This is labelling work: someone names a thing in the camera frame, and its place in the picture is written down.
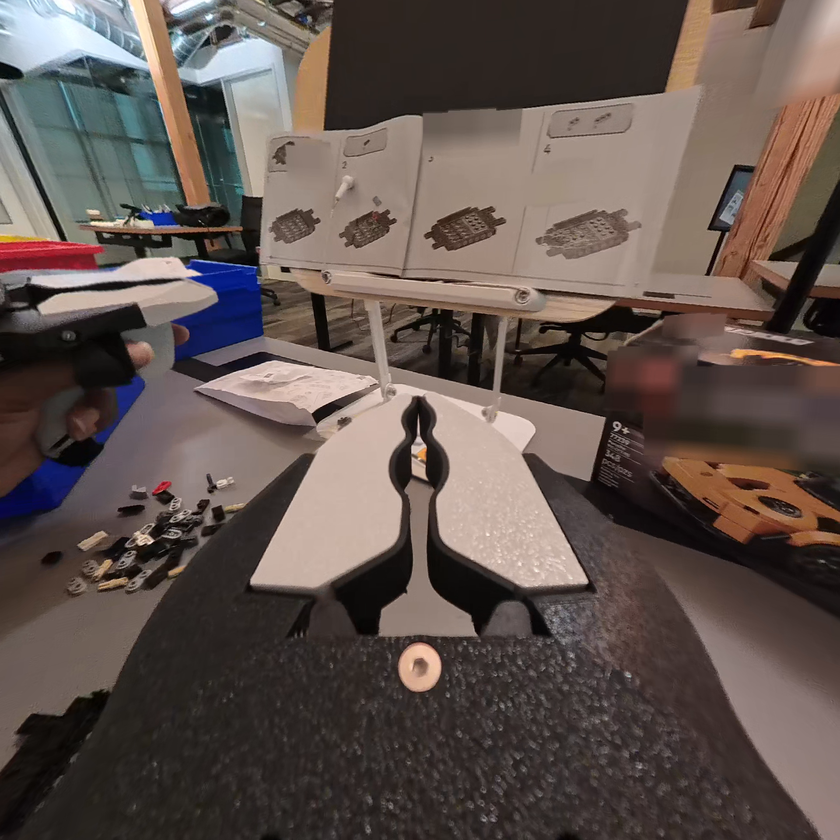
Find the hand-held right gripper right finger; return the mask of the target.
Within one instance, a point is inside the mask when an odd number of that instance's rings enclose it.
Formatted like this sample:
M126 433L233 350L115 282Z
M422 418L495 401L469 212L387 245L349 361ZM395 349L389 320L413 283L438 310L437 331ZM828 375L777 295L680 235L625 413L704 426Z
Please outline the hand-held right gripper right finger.
M478 635L507 624L547 631L542 596L578 595L590 579L521 450L495 424L444 396L420 398L427 449L427 571Z

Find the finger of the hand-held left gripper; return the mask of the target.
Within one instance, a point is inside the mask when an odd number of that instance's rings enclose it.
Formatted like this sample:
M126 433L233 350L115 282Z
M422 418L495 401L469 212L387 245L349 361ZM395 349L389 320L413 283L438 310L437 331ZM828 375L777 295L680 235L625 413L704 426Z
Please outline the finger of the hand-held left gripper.
M120 286L100 286L59 292L38 304L44 317L82 318L128 311L131 322L157 327L202 311L217 302L213 288L192 279Z
M199 277L176 258L142 258L116 269L51 270L29 276L29 287L41 291L89 291L159 285L169 281Z

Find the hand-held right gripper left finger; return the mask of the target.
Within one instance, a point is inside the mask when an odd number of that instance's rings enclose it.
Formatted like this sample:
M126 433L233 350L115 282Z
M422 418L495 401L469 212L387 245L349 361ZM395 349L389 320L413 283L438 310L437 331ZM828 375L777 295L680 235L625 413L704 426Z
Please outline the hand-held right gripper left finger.
M311 458L249 587L335 601L355 631L378 635L383 610L413 575L411 506L415 397L357 416Z

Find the instruction booklet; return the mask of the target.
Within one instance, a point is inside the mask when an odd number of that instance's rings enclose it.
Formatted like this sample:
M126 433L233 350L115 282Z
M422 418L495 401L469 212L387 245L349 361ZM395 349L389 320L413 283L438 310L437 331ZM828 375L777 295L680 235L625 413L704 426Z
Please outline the instruction booklet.
M703 92L282 133L260 261L621 297L653 272Z

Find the black brick chassis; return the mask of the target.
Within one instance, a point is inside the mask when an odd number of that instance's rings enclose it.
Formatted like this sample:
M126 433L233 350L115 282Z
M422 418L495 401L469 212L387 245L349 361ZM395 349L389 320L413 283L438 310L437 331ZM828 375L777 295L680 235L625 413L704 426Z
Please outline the black brick chassis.
M22 741L1 770L1 831L11 833L36 811L90 736L111 696L75 698L64 713L32 713L16 730Z

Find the wooden background desk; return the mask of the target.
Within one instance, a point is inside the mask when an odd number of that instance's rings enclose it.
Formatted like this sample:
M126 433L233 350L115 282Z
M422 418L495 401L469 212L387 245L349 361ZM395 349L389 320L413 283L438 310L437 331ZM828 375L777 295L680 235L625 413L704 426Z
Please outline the wooden background desk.
M194 243L197 258L209 260L208 243L217 238L241 234L240 226L185 227L179 225L139 227L137 225L95 225L80 224L80 231L93 233L101 246L131 248L139 258L147 256L149 250L170 249L174 239Z

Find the person's left hand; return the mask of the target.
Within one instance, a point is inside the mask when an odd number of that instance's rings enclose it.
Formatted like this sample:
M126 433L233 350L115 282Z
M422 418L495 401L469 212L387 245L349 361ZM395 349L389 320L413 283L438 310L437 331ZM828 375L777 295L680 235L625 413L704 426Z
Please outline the person's left hand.
M67 360L17 367L1 376L1 496L5 497L41 467L44 456L36 434L44 405L76 386ZM76 441L91 438L110 425L117 412L108 389L87 390L68 410L65 432Z

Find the red plastic bin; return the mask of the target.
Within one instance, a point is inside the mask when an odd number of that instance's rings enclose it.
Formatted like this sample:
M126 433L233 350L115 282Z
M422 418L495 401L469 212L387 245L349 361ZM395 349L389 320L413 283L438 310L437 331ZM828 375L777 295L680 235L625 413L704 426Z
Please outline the red plastic bin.
M100 245L1 237L1 273L19 270L95 270Z

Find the black office chair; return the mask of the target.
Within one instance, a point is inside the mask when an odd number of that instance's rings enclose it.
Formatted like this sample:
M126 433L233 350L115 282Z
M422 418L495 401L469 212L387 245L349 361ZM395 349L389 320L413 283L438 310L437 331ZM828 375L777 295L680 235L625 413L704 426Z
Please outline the black office chair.
M513 364L520 366L522 360L531 355L551 354L552 359L540 368L532 378L532 385L538 385L543 374L557 364L562 363L563 366L568 367L572 362L577 362L600 381L602 393L604 393L606 376L604 371L595 364L595 361L606 361L607 356L601 351L584 346L583 339L595 336L595 340L605 340L615 333L634 336L654 326L662 317L663 312L661 311L648 313L635 311L632 308L612 306L581 321L542 322L539 326L539 333L562 331L568 334L568 339L563 343L514 350Z
M426 329L422 352L430 355L433 344L437 341L437 375L445 378L454 369L455 350L469 348L470 332L452 311L421 307L413 309L417 317L394 329L390 335L390 341L398 343L400 336L404 333L419 333Z
M249 266L259 272L259 243L263 200L260 196L242 195L240 199L239 222L242 230L237 234L241 247L234 247L231 234L224 234L224 245L208 251L209 260L226 264Z

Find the printed white paper bag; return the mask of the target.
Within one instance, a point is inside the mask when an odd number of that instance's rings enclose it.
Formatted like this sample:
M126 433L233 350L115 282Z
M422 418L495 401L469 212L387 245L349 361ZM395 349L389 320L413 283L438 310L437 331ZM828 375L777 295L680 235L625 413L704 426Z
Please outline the printed white paper bag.
M323 418L378 392L369 375L271 360L201 384L195 392L277 424L315 427Z

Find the pile of small bricks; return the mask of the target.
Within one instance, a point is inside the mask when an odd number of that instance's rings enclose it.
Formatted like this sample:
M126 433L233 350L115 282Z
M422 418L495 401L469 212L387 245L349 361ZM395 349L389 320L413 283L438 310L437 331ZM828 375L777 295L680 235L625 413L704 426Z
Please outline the pile of small bricks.
M52 532L37 554L38 567L66 573L69 597L153 590L181 574L194 553L246 509L224 498L234 485L230 477L208 478L205 497L194 500L172 493L169 482L152 492L133 486L128 503L99 521Z

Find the wooden column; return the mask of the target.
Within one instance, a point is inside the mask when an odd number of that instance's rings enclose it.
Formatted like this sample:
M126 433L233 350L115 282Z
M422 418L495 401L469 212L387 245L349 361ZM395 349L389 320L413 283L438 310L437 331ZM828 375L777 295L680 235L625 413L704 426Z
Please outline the wooden column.
M163 6L158 1L129 1L154 89L161 106L185 201L210 201L207 181L172 50Z
M832 95L783 107L776 115L714 277L746 280L756 260L770 257L795 198L838 112Z

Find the yellow car picture box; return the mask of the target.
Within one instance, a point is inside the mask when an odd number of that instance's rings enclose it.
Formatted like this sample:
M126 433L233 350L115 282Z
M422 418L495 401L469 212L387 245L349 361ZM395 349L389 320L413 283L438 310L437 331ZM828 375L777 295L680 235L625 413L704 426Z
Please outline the yellow car picture box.
M607 357L586 496L839 615L838 339L658 322Z

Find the white booklet stand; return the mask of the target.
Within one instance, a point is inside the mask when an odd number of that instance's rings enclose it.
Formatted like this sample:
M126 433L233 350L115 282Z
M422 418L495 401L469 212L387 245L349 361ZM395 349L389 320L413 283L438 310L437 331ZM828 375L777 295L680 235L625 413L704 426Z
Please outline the white booklet stand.
M487 283L468 283L441 280L410 280L349 270L324 269L320 285L312 287L319 293L336 292L339 298L361 299L369 318L377 380L383 396L396 396L397 390L387 360L381 303L386 299L397 302L426 301L449 309L463 309L474 313L498 315L497 347L493 369L492 396L482 408L471 407L469 413L482 416L497 431L523 451L535 434L530 422L507 413L500 413L501 373L505 353L504 340L508 319L514 315L540 313L547 305L547 297L540 290L528 287L505 287Z

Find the black partition panel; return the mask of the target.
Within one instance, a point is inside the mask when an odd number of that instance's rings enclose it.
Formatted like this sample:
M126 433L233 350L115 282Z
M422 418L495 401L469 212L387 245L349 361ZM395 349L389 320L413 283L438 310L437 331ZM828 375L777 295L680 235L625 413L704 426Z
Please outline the black partition panel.
M712 2L339 1L297 73L296 131L696 84Z

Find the metal air duct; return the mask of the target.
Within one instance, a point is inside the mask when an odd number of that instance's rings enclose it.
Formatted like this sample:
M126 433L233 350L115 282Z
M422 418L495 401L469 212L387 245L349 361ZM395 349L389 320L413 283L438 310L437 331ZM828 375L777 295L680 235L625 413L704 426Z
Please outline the metal air duct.
M30 1L28 5L42 17L68 18L132 56L145 58L130 2ZM319 16L332 11L330 3L320 2L173 1L161 6L178 66L232 31L301 56L325 29Z

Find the small wall screen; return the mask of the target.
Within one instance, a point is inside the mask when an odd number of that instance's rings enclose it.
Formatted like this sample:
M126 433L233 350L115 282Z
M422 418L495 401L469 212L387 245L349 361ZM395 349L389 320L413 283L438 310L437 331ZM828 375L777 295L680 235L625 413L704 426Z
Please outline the small wall screen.
M753 165L736 164L732 167L707 230L727 233L731 229L749 189L753 173Z

